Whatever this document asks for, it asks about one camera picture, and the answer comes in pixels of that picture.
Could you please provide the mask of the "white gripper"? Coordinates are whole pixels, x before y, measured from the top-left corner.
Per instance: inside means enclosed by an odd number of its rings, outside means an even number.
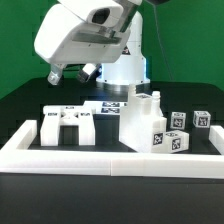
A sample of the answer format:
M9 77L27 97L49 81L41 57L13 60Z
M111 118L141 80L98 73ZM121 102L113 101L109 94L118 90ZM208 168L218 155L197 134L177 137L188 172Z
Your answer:
M57 85L65 64L85 64L77 75L88 82L101 75L102 66L93 63L115 62L130 36L124 32L87 23L61 3L53 5L45 15L34 41L36 53L50 65L48 82Z

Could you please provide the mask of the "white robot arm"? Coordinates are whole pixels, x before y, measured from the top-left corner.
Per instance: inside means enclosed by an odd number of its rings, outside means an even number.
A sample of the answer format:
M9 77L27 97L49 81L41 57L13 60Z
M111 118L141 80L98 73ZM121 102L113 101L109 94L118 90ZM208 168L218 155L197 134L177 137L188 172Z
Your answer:
M48 81L58 84L66 67L81 64L77 78L82 83L148 83L138 8L144 2L158 6L168 1L57 0L34 41L35 52L51 66Z

